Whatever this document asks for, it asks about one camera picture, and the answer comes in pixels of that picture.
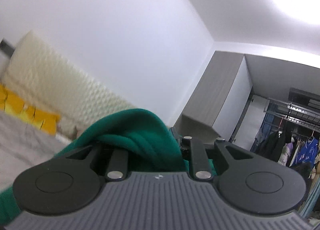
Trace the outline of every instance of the blue jersey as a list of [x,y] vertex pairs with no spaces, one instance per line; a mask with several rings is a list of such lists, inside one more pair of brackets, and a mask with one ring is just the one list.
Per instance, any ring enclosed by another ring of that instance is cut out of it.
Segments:
[[316,156],[318,154],[318,142],[319,141],[316,138],[306,141],[306,143],[303,146],[301,146],[300,152],[295,158],[293,165],[302,162],[310,162],[311,167],[313,167],[313,164],[316,160]]

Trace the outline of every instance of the silver rivet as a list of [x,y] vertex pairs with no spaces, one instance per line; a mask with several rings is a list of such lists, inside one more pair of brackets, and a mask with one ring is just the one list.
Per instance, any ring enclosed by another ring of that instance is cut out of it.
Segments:
[[196,172],[196,177],[199,179],[208,179],[211,178],[211,173],[208,171],[201,170]]
[[120,179],[123,177],[123,173],[121,171],[113,170],[108,172],[107,176],[111,179]]

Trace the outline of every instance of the yellow pillow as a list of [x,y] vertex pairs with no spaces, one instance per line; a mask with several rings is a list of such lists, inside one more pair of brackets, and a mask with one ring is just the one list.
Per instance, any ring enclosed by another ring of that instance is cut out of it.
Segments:
[[0,110],[32,124],[41,131],[55,135],[60,115],[28,106],[18,95],[0,84]]

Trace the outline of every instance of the green garment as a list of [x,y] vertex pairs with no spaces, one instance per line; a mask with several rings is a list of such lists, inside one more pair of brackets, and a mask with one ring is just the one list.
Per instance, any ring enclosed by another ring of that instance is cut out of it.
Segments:
[[[137,159],[130,159],[129,170],[185,171],[188,167],[165,124],[147,110],[130,109],[102,118],[55,157],[86,146],[92,140],[122,147],[137,155]],[[0,225],[9,223],[20,212],[10,187],[0,194]]]

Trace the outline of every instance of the quilted padding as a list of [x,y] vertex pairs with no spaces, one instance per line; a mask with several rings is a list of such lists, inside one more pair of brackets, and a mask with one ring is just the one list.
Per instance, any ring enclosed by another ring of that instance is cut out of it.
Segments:
[[71,137],[131,103],[76,68],[33,32],[19,43],[1,81],[31,105],[61,115],[58,131]]

